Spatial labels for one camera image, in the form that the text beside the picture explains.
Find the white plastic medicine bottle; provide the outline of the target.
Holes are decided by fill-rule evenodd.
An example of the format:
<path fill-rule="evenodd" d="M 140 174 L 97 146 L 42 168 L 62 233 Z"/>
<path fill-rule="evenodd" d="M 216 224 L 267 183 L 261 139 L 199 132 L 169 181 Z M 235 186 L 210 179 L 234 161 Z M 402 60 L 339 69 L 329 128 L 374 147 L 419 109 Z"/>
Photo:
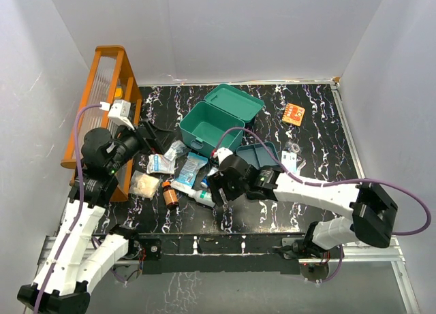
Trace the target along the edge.
<path fill-rule="evenodd" d="M 212 194 L 208 191 L 190 189 L 187 191 L 187 195 L 201 205 L 209 208 L 215 207 L 215 203 L 212 200 Z"/>

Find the blue cotton swab packet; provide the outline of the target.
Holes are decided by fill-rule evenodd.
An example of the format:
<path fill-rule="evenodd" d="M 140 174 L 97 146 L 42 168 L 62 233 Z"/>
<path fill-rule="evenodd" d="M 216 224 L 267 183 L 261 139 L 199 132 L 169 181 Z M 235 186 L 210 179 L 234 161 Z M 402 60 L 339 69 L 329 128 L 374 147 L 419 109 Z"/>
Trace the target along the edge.
<path fill-rule="evenodd" d="M 190 191 L 201 168 L 208 162 L 206 157 L 189 152 L 179 176 L 171 182 L 171 187 L 178 191 Z"/>

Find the amber bottle orange label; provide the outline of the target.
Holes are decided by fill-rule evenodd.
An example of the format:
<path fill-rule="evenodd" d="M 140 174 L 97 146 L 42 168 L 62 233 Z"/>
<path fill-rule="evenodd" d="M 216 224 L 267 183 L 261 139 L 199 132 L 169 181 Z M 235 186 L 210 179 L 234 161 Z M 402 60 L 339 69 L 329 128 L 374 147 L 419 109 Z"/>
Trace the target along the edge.
<path fill-rule="evenodd" d="M 175 190 L 171 187 L 170 181 L 164 181 L 161 184 L 163 190 L 162 195 L 168 210 L 175 210 L 179 206 L 178 197 Z"/>

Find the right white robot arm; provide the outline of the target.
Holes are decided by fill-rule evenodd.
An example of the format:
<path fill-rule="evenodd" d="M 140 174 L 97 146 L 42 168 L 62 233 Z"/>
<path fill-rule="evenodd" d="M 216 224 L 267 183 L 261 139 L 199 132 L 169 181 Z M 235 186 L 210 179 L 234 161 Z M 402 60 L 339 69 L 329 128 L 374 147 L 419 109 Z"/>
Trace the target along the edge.
<path fill-rule="evenodd" d="M 398 206 L 380 184 L 292 178 L 280 166 L 255 168 L 226 148 L 213 157 L 218 171 L 207 181 L 217 206 L 245 195 L 250 200 L 301 203 L 337 214 L 329 221 L 311 223 L 305 237 L 294 241 L 289 251 L 319 257 L 349 242 L 380 249 L 390 246 Z"/>

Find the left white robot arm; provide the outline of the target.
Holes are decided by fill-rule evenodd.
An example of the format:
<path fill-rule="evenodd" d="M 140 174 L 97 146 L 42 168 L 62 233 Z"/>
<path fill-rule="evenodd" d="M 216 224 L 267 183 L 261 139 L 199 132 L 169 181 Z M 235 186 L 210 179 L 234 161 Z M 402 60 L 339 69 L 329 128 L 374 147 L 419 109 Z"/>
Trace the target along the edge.
<path fill-rule="evenodd" d="M 137 231 L 117 224 L 95 252 L 83 258 L 118 187 L 116 173 L 138 153 L 165 153 L 174 139 L 173 131 L 151 123 L 121 125 L 114 134 L 103 127 L 86 132 L 64 221 L 34 281 L 18 290 L 18 301 L 35 313 L 86 312 L 102 277 L 119 259 L 135 258 L 141 250 Z"/>

